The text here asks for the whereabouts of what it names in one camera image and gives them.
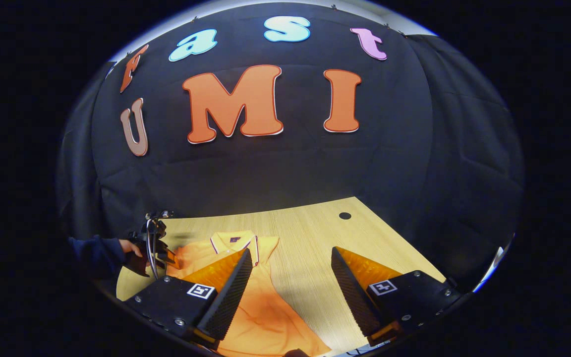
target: pink letter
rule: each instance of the pink letter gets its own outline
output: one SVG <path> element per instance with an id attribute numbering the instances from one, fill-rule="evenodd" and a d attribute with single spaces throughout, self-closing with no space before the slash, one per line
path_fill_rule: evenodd
<path id="1" fill-rule="evenodd" d="M 360 40 L 360 46 L 367 52 L 368 55 L 374 57 L 377 60 L 384 61 L 387 59 L 387 54 L 385 52 L 380 52 L 378 47 L 376 47 L 376 42 L 383 43 L 383 41 L 376 36 L 374 36 L 370 30 L 367 29 L 349 29 L 351 32 L 358 35 Z"/>

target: orange letter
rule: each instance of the orange letter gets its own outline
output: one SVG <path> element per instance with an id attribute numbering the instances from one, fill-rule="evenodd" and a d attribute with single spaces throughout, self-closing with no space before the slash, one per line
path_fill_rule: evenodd
<path id="1" fill-rule="evenodd" d="M 138 67 L 138 63 L 140 62 L 140 55 L 144 54 L 145 51 L 149 48 L 149 44 L 146 44 L 141 50 L 135 54 L 129 62 L 127 62 L 127 68 L 125 68 L 125 75 L 122 77 L 122 86 L 120 86 L 120 92 L 125 90 L 127 86 L 131 83 L 131 73 L 136 70 Z"/>
<path id="2" fill-rule="evenodd" d="M 276 135 L 284 129 L 277 120 L 275 81 L 281 68 L 255 65 L 244 71 L 233 93 L 229 93 L 213 73 L 195 75 L 182 84 L 191 101 L 193 130 L 188 142 L 201 144 L 215 139 L 215 130 L 208 125 L 208 113 L 220 131 L 231 137 L 245 107 L 245 122 L 240 131 L 245 136 Z"/>
<path id="3" fill-rule="evenodd" d="M 323 127 L 332 133 L 351 133 L 358 130 L 354 110 L 356 85 L 360 84 L 360 77 L 342 69 L 328 69 L 323 75 L 332 86 L 330 115 L 323 123 Z"/>
<path id="4" fill-rule="evenodd" d="M 131 104 L 131 110 L 133 115 L 136 117 L 136 128 L 138 128 L 138 142 L 133 138 L 133 133 L 131 132 L 131 124 L 129 124 L 129 109 L 125 109 L 120 114 L 120 121 L 122 122 L 122 131 L 124 131 L 125 139 L 127 139 L 127 145 L 129 149 L 135 156 L 143 156 L 147 154 L 147 149 L 149 149 L 149 143 L 147 142 L 147 132 L 145 131 L 145 123 L 142 121 L 142 104 L 144 100 L 142 98 L 136 99 L 133 104 Z"/>

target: orange polo shirt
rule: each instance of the orange polo shirt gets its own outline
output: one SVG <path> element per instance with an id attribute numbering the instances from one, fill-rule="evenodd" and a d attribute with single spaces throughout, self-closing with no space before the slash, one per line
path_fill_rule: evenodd
<path id="1" fill-rule="evenodd" d="M 218 353 L 228 357 L 283 357 L 301 349 L 309 356 L 330 351 L 301 317 L 279 296 L 270 277 L 268 258 L 279 237 L 257 237 L 251 231 L 214 233 L 211 239 L 177 249 L 182 269 L 167 274 L 183 278 L 241 249 L 250 249 L 252 272 Z"/>

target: person's arm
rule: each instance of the person's arm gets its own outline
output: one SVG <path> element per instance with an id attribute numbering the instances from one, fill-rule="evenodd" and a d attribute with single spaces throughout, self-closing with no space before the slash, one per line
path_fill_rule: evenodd
<path id="1" fill-rule="evenodd" d="M 113 277 L 117 269 L 126 262 L 125 254 L 130 251 L 142 257 L 140 249 L 126 239 L 107 239 L 95 235 L 87 240 L 70 237 L 68 241 L 77 260 L 93 278 Z"/>

